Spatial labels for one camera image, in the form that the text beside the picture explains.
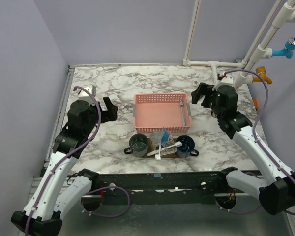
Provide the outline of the dark blue mug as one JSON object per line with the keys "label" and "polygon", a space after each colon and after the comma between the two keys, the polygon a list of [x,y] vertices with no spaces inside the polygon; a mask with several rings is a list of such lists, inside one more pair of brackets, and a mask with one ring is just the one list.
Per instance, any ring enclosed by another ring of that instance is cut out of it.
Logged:
{"label": "dark blue mug", "polygon": [[193,138],[188,135],[181,135],[177,138],[177,142],[181,142],[182,145],[177,147],[176,156],[178,158],[187,158],[189,156],[197,157],[199,152],[195,150],[195,142]]}

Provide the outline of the dark green mug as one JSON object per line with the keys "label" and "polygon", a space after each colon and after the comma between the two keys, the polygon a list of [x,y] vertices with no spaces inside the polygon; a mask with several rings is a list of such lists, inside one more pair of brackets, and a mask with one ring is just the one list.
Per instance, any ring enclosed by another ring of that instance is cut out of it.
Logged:
{"label": "dark green mug", "polygon": [[146,135],[138,133],[129,140],[129,147],[124,149],[124,154],[132,154],[135,157],[145,157],[148,152],[149,139]]}

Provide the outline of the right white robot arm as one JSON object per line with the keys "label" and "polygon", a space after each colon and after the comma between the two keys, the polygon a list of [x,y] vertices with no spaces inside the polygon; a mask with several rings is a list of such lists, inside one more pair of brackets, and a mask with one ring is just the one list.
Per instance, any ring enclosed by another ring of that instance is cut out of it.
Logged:
{"label": "right white robot arm", "polygon": [[245,174],[237,168],[227,168],[216,181],[223,193],[241,190],[259,200],[263,209],[277,215],[295,206],[295,172],[284,164],[263,142],[252,122],[237,109],[238,94],[234,87],[200,83],[191,93],[192,104],[203,98],[201,105],[210,108],[220,129],[236,142],[256,165],[262,179]]}

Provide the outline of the blue toothpaste tube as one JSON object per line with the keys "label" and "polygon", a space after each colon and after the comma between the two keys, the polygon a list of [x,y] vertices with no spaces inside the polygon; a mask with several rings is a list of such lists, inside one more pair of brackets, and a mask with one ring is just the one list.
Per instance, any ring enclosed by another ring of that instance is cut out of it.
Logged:
{"label": "blue toothpaste tube", "polygon": [[161,138],[161,145],[163,145],[165,147],[167,145],[170,134],[165,128],[163,128],[163,132],[164,132],[164,134]]}

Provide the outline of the pink plastic basket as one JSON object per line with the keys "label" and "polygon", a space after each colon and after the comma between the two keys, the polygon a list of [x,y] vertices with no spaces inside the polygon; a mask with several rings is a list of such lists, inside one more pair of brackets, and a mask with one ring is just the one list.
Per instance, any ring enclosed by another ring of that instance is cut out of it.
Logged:
{"label": "pink plastic basket", "polygon": [[[186,126],[182,125],[180,101],[183,101]],[[138,133],[153,133],[165,128],[171,133],[186,133],[192,126],[190,103],[186,93],[136,94],[133,97],[133,125]]]}

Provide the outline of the brown wooden oval tray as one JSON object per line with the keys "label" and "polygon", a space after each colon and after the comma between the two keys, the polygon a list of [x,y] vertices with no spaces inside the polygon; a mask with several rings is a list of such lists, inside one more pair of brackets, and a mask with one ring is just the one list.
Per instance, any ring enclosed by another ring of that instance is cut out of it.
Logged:
{"label": "brown wooden oval tray", "polygon": [[[156,151],[158,152],[158,145],[154,146],[153,141],[151,138],[149,140],[149,146],[147,149],[147,152],[153,152]],[[175,143],[176,139],[170,138],[166,144],[166,146],[173,145]],[[176,147],[171,147],[169,149],[166,149],[164,151],[161,151],[161,158],[177,158],[177,148]]]}

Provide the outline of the clear textured acrylic holder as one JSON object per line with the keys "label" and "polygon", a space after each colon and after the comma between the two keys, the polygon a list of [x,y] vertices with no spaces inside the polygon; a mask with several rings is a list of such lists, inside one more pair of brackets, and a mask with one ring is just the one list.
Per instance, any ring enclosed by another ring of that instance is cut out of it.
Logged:
{"label": "clear textured acrylic holder", "polygon": [[[169,139],[170,139],[170,138],[172,138],[172,139],[173,139],[173,137],[172,137],[172,135],[171,135],[171,134],[170,134],[170,136],[169,136]],[[153,141],[153,134],[151,135],[151,139],[152,139],[152,141]],[[168,140],[169,140],[169,139],[168,139]],[[165,147],[166,147],[166,146],[165,146]],[[163,146],[163,145],[162,145],[162,148],[164,148],[164,146]],[[162,151],[164,151],[164,150],[162,150]],[[155,156],[155,155],[152,155],[152,156]]]}

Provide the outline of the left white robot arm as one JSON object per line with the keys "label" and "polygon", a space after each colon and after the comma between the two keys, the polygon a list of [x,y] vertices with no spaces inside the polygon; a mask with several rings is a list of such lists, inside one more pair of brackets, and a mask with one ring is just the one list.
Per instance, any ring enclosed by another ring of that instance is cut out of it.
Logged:
{"label": "left white robot arm", "polygon": [[56,136],[53,152],[39,186],[22,211],[12,214],[11,222],[26,235],[56,236],[63,219],[83,194],[99,189],[98,174],[83,170],[64,191],[63,184],[99,126],[117,120],[118,107],[108,97],[103,98],[107,110],[99,104],[76,100],[70,105],[68,121]]}

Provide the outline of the white capped toothbrush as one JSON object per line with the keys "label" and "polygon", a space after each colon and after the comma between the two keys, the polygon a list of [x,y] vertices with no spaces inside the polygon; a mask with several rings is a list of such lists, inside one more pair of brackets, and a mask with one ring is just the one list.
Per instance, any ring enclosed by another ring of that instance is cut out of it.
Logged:
{"label": "white capped toothbrush", "polygon": [[158,153],[155,154],[155,160],[157,161],[161,160],[161,149],[162,145],[159,145]]}

